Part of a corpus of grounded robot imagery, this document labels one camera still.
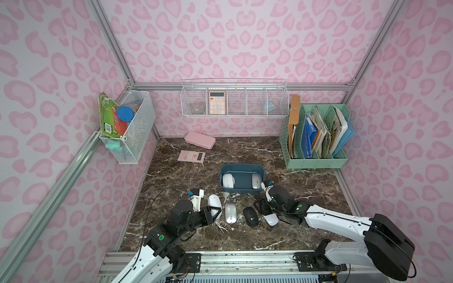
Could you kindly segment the white mouse with buttons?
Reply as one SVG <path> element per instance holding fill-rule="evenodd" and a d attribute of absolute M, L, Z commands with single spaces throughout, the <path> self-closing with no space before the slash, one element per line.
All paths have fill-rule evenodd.
<path fill-rule="evenodd" d="M 211 212 L 212 219 L 217 221 L 222 215 L 222 203 L 219 196 L 210 195 L 208 198 L 208 208 Z"/>

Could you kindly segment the silver computer mouse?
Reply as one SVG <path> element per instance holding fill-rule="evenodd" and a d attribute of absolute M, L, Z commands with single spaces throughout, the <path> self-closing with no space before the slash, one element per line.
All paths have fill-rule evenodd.
<path fill-rule="evenodd" d="M 225 203 L 225 220 L 228 224 L 237 222 L 237 206 L 235 202 Z"/>

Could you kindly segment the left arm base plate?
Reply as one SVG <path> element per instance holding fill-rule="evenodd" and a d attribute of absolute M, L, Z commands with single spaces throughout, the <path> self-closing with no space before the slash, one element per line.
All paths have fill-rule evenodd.
<path fill-rule="evenodd" d="M 189 252 L 172 259 L 171 274 L 185 273 L 187 270 L 192 273 L 199 273 L 201 269 L 201 253 Z"/>

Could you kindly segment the black computer mouse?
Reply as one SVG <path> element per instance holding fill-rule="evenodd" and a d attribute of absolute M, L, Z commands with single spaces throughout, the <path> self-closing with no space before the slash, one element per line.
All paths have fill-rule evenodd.
<path fill-rule="evenodd" d="M 259 225 L 259 218 L 255 209 L 251 206 L 244 208 L 243 210 L 244 218 L 248 226 L 256 227 Z"/>

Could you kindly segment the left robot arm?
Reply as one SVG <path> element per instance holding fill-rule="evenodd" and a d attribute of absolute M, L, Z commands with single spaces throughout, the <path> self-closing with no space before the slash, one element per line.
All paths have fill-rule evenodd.
<path fill-rule="evenodd" d="M 139 251 L 113 279 L 114 283 L 158 283 L 175 274 L 178 279 L 196 273 L 197 265 L 186 259 L 179 245 L 182 235 L 211 225 L 222 212 L 221 208 L 204 206 L 193 210 L 190 200 L 179 200 L 167 218 L 150 230 Z"/>

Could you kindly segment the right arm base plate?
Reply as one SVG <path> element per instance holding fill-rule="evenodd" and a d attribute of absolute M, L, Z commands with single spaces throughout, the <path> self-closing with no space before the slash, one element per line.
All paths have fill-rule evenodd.
<path fill-rule="evenodd" d="M 348 270 L 345 264 L 335 265 L 325 255 L 311 252 L 296 252 L 293 260 L 297 263 L 300 272 L 336 272 Z"/>

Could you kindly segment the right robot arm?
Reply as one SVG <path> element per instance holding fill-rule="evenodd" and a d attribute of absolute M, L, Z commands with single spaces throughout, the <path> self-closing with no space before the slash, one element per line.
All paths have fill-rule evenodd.
<path fill-rule="evenodd" d="M 296 201 L 286 189 L 272 181 L 261 183 L 261 202 L 271 213 L 301 225 L 338 234 L 347 242 L 325 240 L 318 246 L 322 265 L 362 265 L 376 268 L 385 276 L 406 281 L 416 277 L 412 260 L 414 243 L 385 215 L 371 218 L 331 211 L 306 201 Z"/>

